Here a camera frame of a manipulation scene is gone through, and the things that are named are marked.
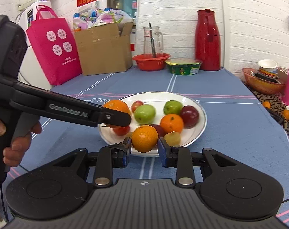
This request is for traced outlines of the person's left hand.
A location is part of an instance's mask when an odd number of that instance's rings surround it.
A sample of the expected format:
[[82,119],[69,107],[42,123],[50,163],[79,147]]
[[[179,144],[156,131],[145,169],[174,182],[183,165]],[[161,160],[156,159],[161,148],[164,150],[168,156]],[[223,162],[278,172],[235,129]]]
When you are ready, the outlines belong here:
[[[42,131],[40,122],[37,122],[30,132],[26,134],[24,137],[15,138],[11,146],[6,147],[3,150],[3,162],[10,167],[17,167],[27,150],[30,148],[30,144],[32,141],[32,133],[40,134]],[[0,120],[0,136],[4,135],[6,132],[5,125]]]

